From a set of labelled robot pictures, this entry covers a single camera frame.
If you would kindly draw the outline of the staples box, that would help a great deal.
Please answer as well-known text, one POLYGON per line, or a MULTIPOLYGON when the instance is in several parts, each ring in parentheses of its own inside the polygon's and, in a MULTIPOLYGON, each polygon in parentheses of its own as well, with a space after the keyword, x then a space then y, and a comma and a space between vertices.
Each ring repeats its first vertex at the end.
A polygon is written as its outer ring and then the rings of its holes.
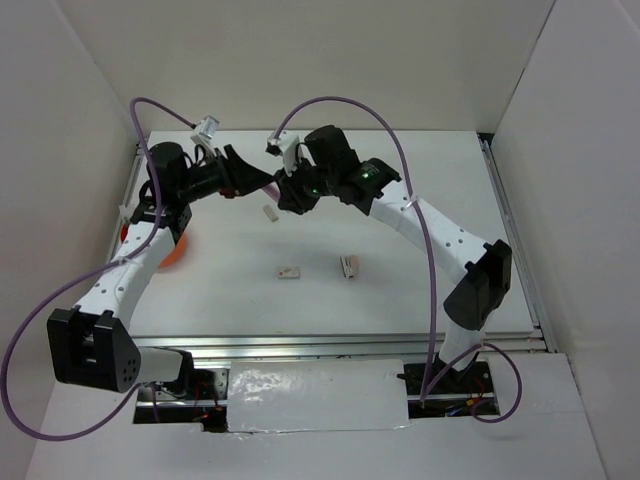
POLYGON ((277 268, 277 277, 279 279, 299 279, 301 277, 301 269, 299 266, 279 266, 277 268))

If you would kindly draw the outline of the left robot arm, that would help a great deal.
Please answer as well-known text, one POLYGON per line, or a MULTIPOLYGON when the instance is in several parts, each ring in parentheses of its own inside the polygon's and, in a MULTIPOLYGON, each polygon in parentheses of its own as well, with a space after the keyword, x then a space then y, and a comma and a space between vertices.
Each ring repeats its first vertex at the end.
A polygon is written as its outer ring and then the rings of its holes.
POLYGON ((61 383, 124 393, 137 383, 161 382, 176 399, 196 390, 190 354, 140 348, 129 334, 136 306, 152 276, 189 224, 191 203, 213 194, 242 197, 270 185, 272 175, 245 162, 227 145, 193 164, 175 142, 150 150, 149 181, 139 191, 127 235, 104 272, 71 308, 54 310, 47 334, 61 383))

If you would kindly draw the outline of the beige eraser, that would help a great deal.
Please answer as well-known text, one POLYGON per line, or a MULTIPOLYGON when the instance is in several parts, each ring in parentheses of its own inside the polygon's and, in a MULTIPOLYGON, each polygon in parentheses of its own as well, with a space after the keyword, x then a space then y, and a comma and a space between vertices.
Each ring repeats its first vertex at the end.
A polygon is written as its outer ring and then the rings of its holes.
POLYGON ((263 211, 271 222, 276 222, 279 220, 279 216, 276 214, 275 210, 270 205, 264 205, 263 211))

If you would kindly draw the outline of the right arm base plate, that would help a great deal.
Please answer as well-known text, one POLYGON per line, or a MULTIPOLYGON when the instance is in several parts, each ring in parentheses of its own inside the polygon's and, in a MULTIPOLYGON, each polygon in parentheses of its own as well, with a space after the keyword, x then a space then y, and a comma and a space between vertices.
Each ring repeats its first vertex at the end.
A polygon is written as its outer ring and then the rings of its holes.
POLYGON ((467 417, 472 408, 479 404, 476 413, 479 416, 497 416, 500 411, 494 399, 494 384, 486 361, 476 362, 470 372, 456 383, 447 374, 429 393, 424 402, 420 401, 420 392, 425 366, 423 364, 405 364, 403 372, 397 374, 406 387, 408 398, 408 416, 410 419, 467 417))

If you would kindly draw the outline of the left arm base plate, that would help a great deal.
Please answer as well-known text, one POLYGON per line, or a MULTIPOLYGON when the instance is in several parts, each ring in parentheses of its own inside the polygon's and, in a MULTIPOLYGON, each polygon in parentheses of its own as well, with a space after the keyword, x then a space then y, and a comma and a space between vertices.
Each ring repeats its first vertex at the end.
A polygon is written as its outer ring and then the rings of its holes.
POLYGON ((184 381, 156 382, 140 389, 135 425, 191 425, 210 433, 226 433, 227 368, 195 369, 184 381))

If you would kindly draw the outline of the pink mini stapler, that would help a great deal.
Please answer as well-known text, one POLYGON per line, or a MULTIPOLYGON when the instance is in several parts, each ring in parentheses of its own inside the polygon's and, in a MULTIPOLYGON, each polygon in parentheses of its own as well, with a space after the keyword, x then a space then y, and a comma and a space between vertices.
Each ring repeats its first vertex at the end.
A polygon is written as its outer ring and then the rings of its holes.
POLYGON ((352 280, 358 276, 359 259, 355 255, 341 256, 340 265, 345 279, 352 280))

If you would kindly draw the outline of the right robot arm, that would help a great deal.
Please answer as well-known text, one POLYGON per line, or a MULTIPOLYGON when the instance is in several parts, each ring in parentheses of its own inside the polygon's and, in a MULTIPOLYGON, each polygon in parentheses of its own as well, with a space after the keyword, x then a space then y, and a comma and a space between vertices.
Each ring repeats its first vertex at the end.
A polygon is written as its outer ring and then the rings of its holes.
POLYGON ((305 138, 292 132, 272 135, 267 153, 279 156, 275 174, 278 206, 298 215, 323 197, 357 208, 424 251, 454 288, 437 309, 448 322, 440 351, 430 364, 441 388, 460 391, 471 379, 477 354, 472 346, 511 286, 512 249, 490 243, 457 225, 425 200, 410 193, 407 176, 379 158, 359 159, 344 132, 328 125, 305 138))

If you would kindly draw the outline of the lilac highlighter marker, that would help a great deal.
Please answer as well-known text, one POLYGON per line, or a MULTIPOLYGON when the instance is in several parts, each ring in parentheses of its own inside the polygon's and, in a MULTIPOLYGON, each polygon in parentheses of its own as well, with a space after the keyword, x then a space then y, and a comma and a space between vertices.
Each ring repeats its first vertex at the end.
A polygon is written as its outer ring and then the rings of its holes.
POLYGON ((265 186, 263 191, 275 202, 278 202, 280 199, 280 192, 273 184, 265 186))

